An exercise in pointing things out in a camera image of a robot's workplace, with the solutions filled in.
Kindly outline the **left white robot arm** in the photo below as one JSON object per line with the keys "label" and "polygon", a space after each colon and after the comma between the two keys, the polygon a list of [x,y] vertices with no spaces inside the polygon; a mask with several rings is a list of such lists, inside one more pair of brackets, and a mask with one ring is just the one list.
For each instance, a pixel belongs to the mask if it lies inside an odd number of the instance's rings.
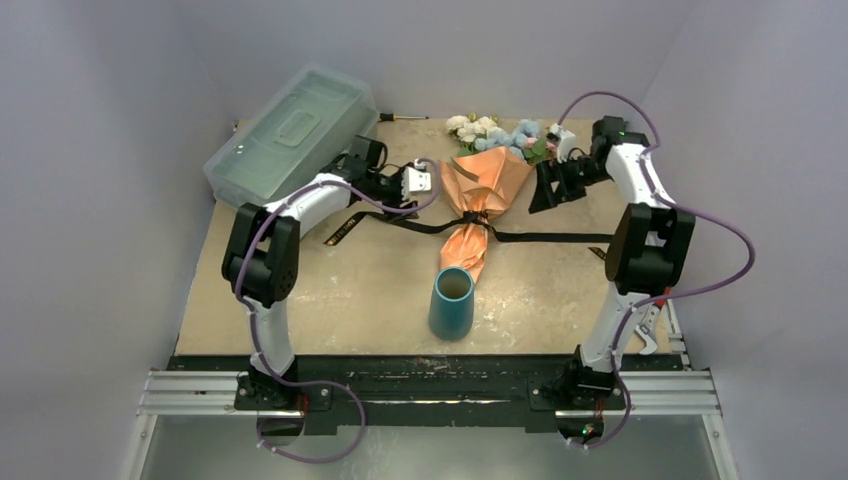
{"label": "left white robot arm", "polygon": [[331,404],[336,385],[298,374],[286,302],[298,278],[301,240],[314,227],[357,201],[403,219],[421,209],[416,195],[434,192],[432,163],[414,160],[388,172],[386,155],[383,143],[358,136],[285,198],[238,208],[221,272],[245,307],[253,352],[237,379],[235,409],[306,412]]}

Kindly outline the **translucent plastic storage box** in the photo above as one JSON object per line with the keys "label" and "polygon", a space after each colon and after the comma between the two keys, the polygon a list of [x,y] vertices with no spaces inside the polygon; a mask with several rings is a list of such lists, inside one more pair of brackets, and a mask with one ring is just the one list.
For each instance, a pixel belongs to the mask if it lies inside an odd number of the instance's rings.
{"label": "translucent plastic storage box", "polygon": [[214,154],[203,171],[219,203],[280,200],[311,181],[378,121],[368,83],[304,66]]}

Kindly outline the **black gold lettered ribbon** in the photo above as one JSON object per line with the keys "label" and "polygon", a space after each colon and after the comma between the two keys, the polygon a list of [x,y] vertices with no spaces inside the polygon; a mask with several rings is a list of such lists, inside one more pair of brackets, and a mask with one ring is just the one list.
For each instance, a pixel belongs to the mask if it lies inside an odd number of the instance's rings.
{"label": "black gold lettered ribbon", "polygon": [[611,234],[600,233],[550,233],[498,231],[482,211],[466,211],[459,218],[441,225],[426,225],[411,221],[416,215],[400,215],[377,212],[358,212],[346,220],[325,241],[326,246],[337,246],[362,220],[372,217],[384,224],[396,226],[416,233],[436,235],[450,230],[451,240],[446,245],[451,258],[481,259],[484,257],[488,240],[493,237],[501,243],[610,243]]}

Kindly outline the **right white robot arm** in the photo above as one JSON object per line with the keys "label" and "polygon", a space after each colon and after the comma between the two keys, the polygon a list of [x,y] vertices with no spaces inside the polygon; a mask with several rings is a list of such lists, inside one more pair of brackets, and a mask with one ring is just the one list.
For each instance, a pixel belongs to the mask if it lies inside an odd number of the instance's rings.
{"label": "right white robot arm", "polygon": [[653,198],[659,183],[641,156],[650,143],[628,130],[624,119],[594,122],[590,150],[577,159],[569,156],[572,137],[558,133],[557,159],[538,165],[529,213],[581,199],[588,186],[605,180],[615,183],[626,206],[609,238],[604,260],[609,289],[594,326],[563,373],[532,391],[554,404],[589,409],[617,388],[616,371],[641,316],[679,281],[695,218]]}

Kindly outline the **orange flower bouquet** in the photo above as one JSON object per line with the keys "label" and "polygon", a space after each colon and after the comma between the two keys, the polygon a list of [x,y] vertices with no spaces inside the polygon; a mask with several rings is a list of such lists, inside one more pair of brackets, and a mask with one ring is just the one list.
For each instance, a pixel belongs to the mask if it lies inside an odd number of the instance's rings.
{"label": "orange flower bouquet", "polygon": [[550,132],[536,120],[521,119],[507,130],[489,116],[455,115],[445,122],[460,145],[441,166],[441,182],[458,217],[472,220],[455,229],[440,251],[442,268],[459,267],[474,281],[483,271],[494,235],[487,224],[509,210],[535,164],[553,158]]}

